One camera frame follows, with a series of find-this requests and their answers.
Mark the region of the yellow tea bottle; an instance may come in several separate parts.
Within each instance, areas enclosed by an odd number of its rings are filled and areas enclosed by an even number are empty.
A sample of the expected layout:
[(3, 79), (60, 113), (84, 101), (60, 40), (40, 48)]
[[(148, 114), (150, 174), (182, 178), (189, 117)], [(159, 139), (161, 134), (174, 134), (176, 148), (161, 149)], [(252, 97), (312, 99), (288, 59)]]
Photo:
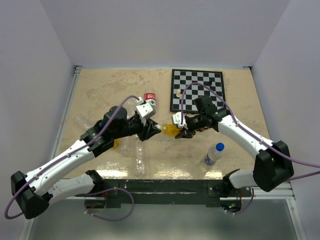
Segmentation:
[(177, 136), (181, 130), (181, 128), (171, 123), (166, 123), (161, 126), (161, 133), (169, 137)]

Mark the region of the blue cap Pepsi bottle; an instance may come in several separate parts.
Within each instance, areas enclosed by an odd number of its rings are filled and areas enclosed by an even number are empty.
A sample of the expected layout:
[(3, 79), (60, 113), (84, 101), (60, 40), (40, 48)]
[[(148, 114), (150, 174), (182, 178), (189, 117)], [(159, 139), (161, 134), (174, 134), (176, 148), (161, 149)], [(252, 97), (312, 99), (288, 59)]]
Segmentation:
[(213, 144), (207, 151), (204, 157), (204, 162), (208, 166), (213, 166), (223, 155), (225, 145), (222, 142)]

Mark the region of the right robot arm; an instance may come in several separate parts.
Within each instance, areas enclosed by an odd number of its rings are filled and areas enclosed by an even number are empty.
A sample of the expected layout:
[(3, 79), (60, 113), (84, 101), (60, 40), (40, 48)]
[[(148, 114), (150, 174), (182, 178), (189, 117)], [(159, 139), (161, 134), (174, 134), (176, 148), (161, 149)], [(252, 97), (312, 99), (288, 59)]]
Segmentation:
[(191, 139), (202, 128), (214, 129), (237, 143), (254, 160), (253, 169), (236, 169), (223, 177), (223, 192), (235, 196), (241, 188), (259, 187), (270, 192), (294, 175), (290, 151), (283, 141), (274, 142), (243, 125), (231, 111), (217, 109), (208, 95), (195, 100), (198, 115), (172, 115), (172, 123), (181, 129), (177, 138)]

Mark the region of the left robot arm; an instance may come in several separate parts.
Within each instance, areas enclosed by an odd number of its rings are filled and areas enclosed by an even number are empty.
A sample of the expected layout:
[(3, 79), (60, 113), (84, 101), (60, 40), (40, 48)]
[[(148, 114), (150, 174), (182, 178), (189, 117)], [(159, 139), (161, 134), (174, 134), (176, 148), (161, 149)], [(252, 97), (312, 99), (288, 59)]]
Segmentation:
[(137, 105), (130, 118), (124, 107), (113, 106), (103, 119), (56, 158), (27, 173), (15, 172), (10, 177), (11, 193), (21, 215), (33, 219), (53, 203), (68, 197), (99, 196), (104, 190), (104, 181), (95, 170), (72, 179), (63, 177), (113, 148), (115, 140), (136, 135), (140, 141), (145, 141), (159, 134), (160, 126), (151, 119), (155, 113), (155, 107), (146, 102)]

